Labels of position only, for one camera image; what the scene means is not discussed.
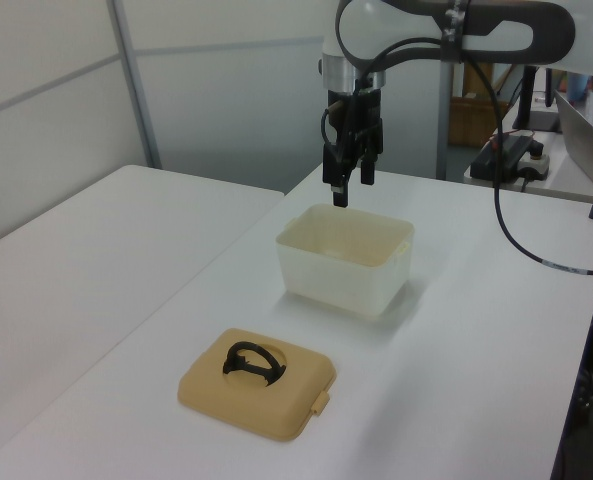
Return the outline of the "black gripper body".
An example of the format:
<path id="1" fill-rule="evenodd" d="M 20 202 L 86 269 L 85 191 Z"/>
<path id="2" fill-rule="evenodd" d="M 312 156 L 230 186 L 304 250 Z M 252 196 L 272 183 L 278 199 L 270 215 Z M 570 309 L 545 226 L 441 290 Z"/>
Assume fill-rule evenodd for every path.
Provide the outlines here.
<path id="1" fill-rule="evenodd" d="M 327 92 L 325 138 L 332 146 L 383 145 L 381 92 L 361 91 L 357 95 Z"/>

